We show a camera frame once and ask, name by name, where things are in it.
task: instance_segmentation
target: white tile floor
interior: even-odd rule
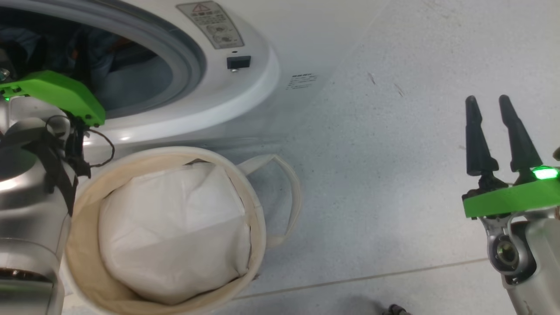
[[[461,195],[477,181],[465,174],[463,102],[479,99],[502,179],[515,176],[501,94],[552,164],[559,9],[554,0],[391,1],[281,148],[222,152],[238,162],[279,152],[305,200],[292,237],[219,314],[376,314],[374,302],[414,314],[513,314],[499,275],[480,261],[482,225],[463,214]],[[273,233],[290,201],[278,174],[271,166],[250,177]],[[90,314],[72,299],[64,314]]]

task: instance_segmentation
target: washing machine door opening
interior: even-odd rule
[[[33,71],[84,83],[107,119],[184,98],[206,68],[200,47],[169,22],[116,0],[0,0],[0,46]]]

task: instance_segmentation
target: label sticker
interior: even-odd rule
[[[244,45],[234,23],[216,2],[186,3],[178,5],[177,8],[198,26],[214,48],[234,48]]]
[[[317,81],[317,75],[313,73],[304,73],[303,75],[294,75],[290,78],[286,90],[305,89],[310,87],[313,82]]]

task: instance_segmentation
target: white washing machine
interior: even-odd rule
[[[120,64],[96,86],[99,131],[117,145],[235,141],[288,132],[385,2],[0,0],[0,25],[70,21],[59,28],[93,26],[144,49],[113,56]]]

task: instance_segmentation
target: white laundry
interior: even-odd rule
[[[107,196],[99,247],[117,280],[172,305],[246,274],[250,229],[225,169],[195,163],[135,177]]]

